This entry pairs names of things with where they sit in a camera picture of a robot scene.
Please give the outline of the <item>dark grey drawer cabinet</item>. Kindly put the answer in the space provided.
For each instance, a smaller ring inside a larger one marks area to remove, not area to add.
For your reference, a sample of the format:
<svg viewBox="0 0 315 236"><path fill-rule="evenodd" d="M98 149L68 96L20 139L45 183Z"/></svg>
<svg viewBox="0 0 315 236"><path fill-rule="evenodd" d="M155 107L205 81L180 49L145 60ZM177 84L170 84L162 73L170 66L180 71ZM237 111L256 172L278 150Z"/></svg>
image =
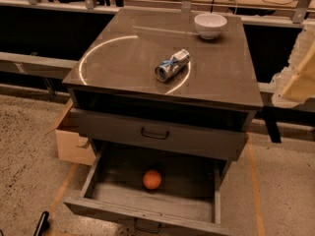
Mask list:
<svg viewBox="0 0 315 236"><path fill-rule="evenodd" d="M246 133L263 103L242 22L205 40L194 18L121 9L63 82L73 108ZM159 81L156 66L181 49L188 65Z"/></svg>

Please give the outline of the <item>closed grey top drawer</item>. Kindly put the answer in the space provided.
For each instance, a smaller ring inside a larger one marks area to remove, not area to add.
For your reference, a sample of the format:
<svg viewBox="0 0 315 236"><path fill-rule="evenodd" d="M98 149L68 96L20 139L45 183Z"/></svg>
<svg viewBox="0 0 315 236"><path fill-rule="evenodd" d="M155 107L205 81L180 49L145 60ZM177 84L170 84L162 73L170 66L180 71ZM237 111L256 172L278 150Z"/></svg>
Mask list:
<svg viewBox="0 0 315 236"><path fill-rule="evenodd" d="M216 159L237 160L248 140L247 134L243 132L201 128L78 108L72 108L71 114L79 127L79 133L91 139ZM169 137L166 140L143 137L142 127L155 133L168 131Z"/></svg>

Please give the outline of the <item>open grey middle drawer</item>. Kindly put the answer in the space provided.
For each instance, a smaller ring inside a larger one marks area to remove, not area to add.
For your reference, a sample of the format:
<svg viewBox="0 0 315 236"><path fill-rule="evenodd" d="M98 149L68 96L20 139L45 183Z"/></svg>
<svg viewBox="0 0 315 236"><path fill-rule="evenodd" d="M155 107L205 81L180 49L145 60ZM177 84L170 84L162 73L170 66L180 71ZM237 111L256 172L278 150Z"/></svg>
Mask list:
<svg viewBox="0 0 315 236"><path fill-rule="evenodd" d="M161 175L155 190L143 176ZM76 215L134 227L140 218L161 224L162 236L232 236L221 225L219 163L212 158L105 144L80 195L65 205Z"/></svg>

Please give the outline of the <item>crushed silver blue can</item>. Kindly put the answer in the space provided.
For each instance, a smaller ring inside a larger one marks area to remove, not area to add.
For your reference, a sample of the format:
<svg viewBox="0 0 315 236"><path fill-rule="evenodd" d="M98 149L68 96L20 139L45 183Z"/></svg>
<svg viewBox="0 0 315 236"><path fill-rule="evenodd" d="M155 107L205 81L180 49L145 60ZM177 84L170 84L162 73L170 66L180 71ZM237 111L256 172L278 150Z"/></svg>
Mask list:
<svg viewBox="0 0 315 236"><path fill-rule="evenodd" d="M157 79L163 83L167 82L186 67L189 62L189 52L186 49L181 49L156 66L155 74Z"/></svg>

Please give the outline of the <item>orange fruit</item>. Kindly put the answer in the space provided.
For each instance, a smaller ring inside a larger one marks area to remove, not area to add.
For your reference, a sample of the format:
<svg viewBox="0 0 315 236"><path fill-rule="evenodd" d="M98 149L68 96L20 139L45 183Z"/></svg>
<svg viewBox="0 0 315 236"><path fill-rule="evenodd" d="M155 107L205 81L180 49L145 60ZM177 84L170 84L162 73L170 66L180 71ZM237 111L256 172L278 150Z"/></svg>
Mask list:
<svg viewBox="0 0 315 236"><path fill-rule="evenodd" d="M161 175L156 170L149 170L143 176L143 184L149 190L155 190L161 183Z"/></svg>

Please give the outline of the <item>cardboard box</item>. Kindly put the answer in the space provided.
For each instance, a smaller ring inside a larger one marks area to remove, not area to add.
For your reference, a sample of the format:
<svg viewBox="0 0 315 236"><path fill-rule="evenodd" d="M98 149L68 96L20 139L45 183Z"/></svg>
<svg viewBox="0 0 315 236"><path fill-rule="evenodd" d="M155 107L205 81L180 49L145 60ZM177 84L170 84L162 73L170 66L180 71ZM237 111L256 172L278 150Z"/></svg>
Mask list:
<svg viewBox="0 0 315 236"><path fill-rule="evenodd" d="M51 132L55 134L60 160L92 165L95 161L95 153L89 140L79 135L79 128L70 112L72 107L73 101L69 99L47 130L47 134Z"/></svg>

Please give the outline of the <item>white ceramic bowl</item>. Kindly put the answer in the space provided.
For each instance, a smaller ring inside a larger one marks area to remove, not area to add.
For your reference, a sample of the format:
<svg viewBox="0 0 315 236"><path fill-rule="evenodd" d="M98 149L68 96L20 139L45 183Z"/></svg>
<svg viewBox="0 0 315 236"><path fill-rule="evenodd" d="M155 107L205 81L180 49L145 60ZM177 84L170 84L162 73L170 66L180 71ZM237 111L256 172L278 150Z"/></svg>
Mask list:
<svg viewBox="0 0 315 236"><path fill-rule="evenodd" d="M224 16L214 13L203 13L194 18L194 25L196 32L203 39L214 39L227 26L227 19Z"/></svg>

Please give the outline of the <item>black object on floor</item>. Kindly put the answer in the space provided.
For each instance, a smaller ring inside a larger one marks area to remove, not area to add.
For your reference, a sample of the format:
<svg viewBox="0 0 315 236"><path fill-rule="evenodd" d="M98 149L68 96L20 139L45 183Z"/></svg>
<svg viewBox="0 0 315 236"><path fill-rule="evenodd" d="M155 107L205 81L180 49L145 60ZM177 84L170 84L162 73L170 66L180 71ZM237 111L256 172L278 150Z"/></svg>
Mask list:
<svg viewBox="0 0 315 236"><path fill-rule="evenodd" d="M50 223L48 221L48 217L49 217L49 212L48 211L44 211L40 218L39 221L37 223L36 229L33 233L33 236L42 236L43 233L50 227Z"/></svg>

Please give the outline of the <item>grey metal rail frame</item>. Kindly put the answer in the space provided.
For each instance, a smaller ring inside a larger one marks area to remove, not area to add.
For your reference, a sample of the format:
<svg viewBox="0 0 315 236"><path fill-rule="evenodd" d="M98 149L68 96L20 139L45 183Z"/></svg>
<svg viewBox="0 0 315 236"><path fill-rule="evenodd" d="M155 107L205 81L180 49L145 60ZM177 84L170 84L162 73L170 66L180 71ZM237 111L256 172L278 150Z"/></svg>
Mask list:
<svg viewBox="0 0 315 236"><path fill-rule="evenodd" d="M77 64L73 60L0 52L0 71L63 80Z"/></svg>

